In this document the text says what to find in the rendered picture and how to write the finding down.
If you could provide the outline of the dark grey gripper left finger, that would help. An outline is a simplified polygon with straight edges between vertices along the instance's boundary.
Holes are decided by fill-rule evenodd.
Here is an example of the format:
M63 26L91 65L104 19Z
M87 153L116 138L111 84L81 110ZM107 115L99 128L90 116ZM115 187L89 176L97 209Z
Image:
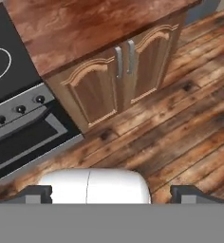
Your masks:
M8 204L51 204L52 187L50 185L29 185L17 195L1 199Z

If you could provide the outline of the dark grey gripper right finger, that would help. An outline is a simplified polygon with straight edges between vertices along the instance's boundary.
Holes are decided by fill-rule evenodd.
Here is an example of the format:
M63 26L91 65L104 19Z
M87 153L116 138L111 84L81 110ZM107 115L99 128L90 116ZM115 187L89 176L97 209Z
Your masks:
M194 185L172 185L170 187L171 203L177 204L210 204L223 203L224 199L203 193Z

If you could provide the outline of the white rounded object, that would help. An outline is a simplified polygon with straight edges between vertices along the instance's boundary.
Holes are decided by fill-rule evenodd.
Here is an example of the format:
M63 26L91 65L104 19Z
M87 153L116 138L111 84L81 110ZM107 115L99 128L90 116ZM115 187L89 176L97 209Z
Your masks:
M54 204L150 204L148 185L139 173L125 169L62 169L42 176L52 187Z

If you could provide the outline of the grey oven control panel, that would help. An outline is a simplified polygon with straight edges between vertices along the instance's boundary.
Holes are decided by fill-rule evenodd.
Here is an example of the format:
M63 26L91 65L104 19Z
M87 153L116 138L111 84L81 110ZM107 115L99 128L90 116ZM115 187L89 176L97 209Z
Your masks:
M35 98L39 95L45 97L44 103L37 103ZM22 114L19 114L15 111L15 107L18 105L24 105L26 107L26 113L31 112L46 103L54 100L54 96L48 87L45 84L38 84L33 88L30 88L7 101L0 103L0 115L6 117L6 123L12 122L15 119L22 117Z

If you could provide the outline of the wooden arched cupboard door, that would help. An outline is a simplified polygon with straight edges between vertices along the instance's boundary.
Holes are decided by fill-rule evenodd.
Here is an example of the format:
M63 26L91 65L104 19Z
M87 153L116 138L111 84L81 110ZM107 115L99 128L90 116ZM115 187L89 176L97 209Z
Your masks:
M135 43L132 74L127 74L128 45L124 44L124 106L129 107L155 92L162 81L179 24L163 24L130 38Z
M118 112L115 66L114 56L91 59L78 65L62 81L82 111L88 128Z

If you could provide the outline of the wooden base cupboard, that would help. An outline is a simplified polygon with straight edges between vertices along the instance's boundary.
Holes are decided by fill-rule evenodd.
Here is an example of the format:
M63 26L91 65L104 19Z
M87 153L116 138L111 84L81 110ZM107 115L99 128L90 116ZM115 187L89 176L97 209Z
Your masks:
M47 85L84 133L159 89L177 45L184 11L168 15L70 68Z

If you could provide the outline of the black hob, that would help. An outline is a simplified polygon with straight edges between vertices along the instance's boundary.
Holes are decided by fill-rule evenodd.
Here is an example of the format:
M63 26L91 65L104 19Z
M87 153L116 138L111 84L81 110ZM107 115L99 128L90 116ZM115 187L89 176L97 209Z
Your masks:
M7 9L0 3L0 103L41 81Z

